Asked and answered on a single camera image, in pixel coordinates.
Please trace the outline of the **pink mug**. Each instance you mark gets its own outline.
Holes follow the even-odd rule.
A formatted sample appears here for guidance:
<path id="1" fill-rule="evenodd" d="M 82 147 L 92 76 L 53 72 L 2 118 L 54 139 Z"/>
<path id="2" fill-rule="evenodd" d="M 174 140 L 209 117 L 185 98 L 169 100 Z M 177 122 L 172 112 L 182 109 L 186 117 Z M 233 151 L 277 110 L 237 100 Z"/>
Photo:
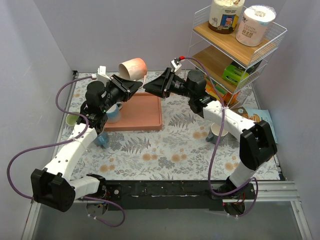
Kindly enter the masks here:
<path id="1" fill-rule="evenodd" d="M 119 76 L 125 80 L 129 81 L 139 81 L 143 80 L 143 83 L 146 81 L 147 77 L 147 64 L 142 58 L 133 58 L 122 62 L 118 66 Z"/>

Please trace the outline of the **blue white gradient mug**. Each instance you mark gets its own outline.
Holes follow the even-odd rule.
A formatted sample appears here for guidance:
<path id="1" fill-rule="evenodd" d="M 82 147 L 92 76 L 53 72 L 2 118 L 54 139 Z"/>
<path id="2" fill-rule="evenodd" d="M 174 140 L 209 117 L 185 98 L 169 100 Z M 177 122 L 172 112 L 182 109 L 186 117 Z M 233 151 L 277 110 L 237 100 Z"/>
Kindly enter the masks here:
<path id="1" fill-rule="evenodd" d="M 107 123 L 108 124 L 114 124 L 118 122 L 121 118 L 121 112 L 120 110 L 123 107 L 122 102 L 116 102 L 109 110 L 107 110 Z"/>

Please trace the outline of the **blue butterfly mug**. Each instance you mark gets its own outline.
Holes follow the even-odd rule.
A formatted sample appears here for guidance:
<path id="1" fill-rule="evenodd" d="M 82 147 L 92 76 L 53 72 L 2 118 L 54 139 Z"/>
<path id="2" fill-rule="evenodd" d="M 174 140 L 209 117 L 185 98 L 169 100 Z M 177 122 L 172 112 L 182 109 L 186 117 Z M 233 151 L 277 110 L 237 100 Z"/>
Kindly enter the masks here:
<path id="1" fill-rule="evenodd" d="M 108 148 L 109 146 L 109 136 L 107 132 L 100 133 L 96 139 L 93 141 L 98 147 Z"/>

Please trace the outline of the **green ceramic mug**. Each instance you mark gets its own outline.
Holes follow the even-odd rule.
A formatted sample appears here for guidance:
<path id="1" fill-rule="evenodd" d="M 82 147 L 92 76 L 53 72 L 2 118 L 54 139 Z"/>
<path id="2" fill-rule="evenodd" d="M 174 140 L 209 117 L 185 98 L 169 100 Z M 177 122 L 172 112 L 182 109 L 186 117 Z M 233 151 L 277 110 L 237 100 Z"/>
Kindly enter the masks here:
<path id="1" fill-rule="evenodd" d="M 66 116 L 65 122 L 68 127 L 74 127 L 77 124 L 79 116 L 74 114 L 68 114 Z"/>

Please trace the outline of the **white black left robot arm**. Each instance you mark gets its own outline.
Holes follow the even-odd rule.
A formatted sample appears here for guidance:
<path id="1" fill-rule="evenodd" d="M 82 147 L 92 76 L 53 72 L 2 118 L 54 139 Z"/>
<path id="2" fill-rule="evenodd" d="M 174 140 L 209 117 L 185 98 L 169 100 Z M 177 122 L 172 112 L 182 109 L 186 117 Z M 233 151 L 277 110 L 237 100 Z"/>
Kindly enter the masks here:
<path id="1" fill-rule="evenodd" d="M 106 82 L 94 80 L 87 85 L 85 102 L 67 143 L 43 168 L 31 174 L 36 202 L 66 212 L 74 200 L 89 196 L 101 200 L 106 196 L 105 178 L 97 174 L 71 180 L 72 172 L 88 146 L 100 135 L 107 122 L 107 111 L 118 102 L 126 102 L 143 85 L 112 75 Z"/>

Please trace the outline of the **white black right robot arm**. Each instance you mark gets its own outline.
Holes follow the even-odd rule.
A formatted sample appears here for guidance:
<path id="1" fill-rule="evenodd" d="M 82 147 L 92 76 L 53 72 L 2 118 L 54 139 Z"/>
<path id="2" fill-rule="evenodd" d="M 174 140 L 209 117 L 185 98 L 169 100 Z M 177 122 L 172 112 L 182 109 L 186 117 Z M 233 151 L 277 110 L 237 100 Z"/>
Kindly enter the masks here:
<path id="1" fill-rule="evenodd" d="M 225 183 L 212 194 L 237 199 L 245 186 L 265 162 L 277 153 L 277 146 L 270 125 L 262 120 L 255 122 L 223 106 L 206 92 L 207 81 L 200 70 L 191 70 L 183 80 L 167 68 L 159 77 L 143 86 L 147 93 L 168 98 L 171 93 L 188 97 L 190 109 L 205 120 L 220 125 L 239 141 L 240 163 Z"/>

